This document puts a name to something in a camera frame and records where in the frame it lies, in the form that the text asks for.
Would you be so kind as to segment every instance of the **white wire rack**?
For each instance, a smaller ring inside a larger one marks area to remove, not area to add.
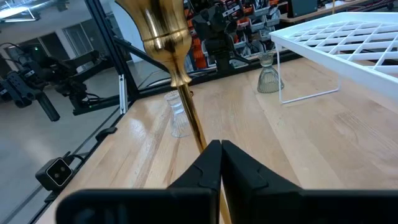
[[[270,35],[277,51],[281,103],[336,92],[341,87],[340,75],[398,99],[398,78],[395,77],[398,66],[385,63],[387,59],[398,59],[398,13],[342,12]],[[339,74],[338,86],[334,90],[284,101],[279,59],[283,47]],[[363,66],[362,60],[377,62],[374,66]]]

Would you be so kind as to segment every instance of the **wire rack leg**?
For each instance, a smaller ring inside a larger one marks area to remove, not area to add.
[[[275,44],[275,49],[276,49],[276,54],[277,54],[277,61],[278,61],[278,82],[279,82],[279,101],[282,104],[286,104],[286,103],[292,103],[292,102],[296,102],[296,101],[300,101],[300,100],[305,100],[305,99],[309,99],[312,97],[316,97],[316,96],[321,96],[321,95],[325,95],[325,94],[329,94],[329,93],[334,93],[340,90],[341,88],[341,78],[340,75],[338,75],[338,86],[336,89],[334,90],[329,90],[329,91],[324,91],[321,93],[316,93],[316,94],[312,94],[312,95],[308,95],[308,96],[303,96],[303,97],[299,97],[293,100],[287,100],[284,101],[283,100],[283,96],[282,96],[282,84],[281,84],[281,72],[280,72],[280,57],[279,57],[279,51],[282,50],[282,47],[279,46],[278,44]]]

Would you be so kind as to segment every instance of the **gold metal rod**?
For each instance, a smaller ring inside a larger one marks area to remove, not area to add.
[[[201,124],[199,121],[198,113],[193,104],[191,92],[189,91],[188,84],[184,84],[177,87],[178,92],[180,93],[182,105],[184,106],[185,113],[187,114],[189,123],[192,128],[193,135],[195,137],[195,141],[197,142],[197,146],[199,152],[202,153],[207,147],[205,135],[203,134],[203,130],[201,128]],[[220,192],[220,212],[223,217],[225,224],[231,224],[231,217],[229,215],[228,206],[226,204],[224,192]]]
[[[203,150],[206,149],[207,143],[205,135],[203,134],[203,130],[201,128],[197,110],[195,109],[195,105],[193,104],[188,84],[178,86],[177,90],[180,93],[181,101],[187,114],[189,123],[191,124],[192,132],[195,137],[195,141],[197,142],[199,152],[202,153]]]

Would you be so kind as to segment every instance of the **wooden table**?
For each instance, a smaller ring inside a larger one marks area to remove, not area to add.
[[[336,74],[301,58],[282,64],[288,98],[332,89]],[[281,105],[257,92],[260,70],[192,87],[205,136],[229,139],[306,189],[396,189],[398,104],[350,80],[338,93]],[[165,188],[197,158],[173,138],[164,95],[135,102],[38,223],[66,195],[94,188]]]
[[[335,6],[335,11],[339,11],[339,10],[342,10],[342,9],[345,9],[345,8],[348,8],[348,7],[352,7],[352,6],[355,6],[357,4],[364,3],[366,1],[369,1],[369,0],[349,1],[349,2],[346,2],[346,3],[342,4],[342,5]],[[304,19],[309,19],[311,17],[320,16],[320,15],[323,15],[323,14],[326,14],[326,13],[331,13],[331,11],[332,11],[332,8],[327,9],[324,6],[324,7],[320,8],[320,9],[318,9],[317,12],[309,13],[309,14],[306,14],[306,15],[303,15],[303,16],[294,17],[294,18],[288,18],[287,17],[287,13],[286,13],[286,14],[282,14],[280,16],[280,21],[288,22],[288,23],[294,23],[294,22],[302,21]]]

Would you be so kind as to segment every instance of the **brass candlestick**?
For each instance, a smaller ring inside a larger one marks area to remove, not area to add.
[[[183,0],[116,0],[132,17],[149,56],[164,64],[177,87],[200,153],[207,147],[184,69],[192,38],[184,15]],[[231,223],[224,195],[220,209],[225,223]]]

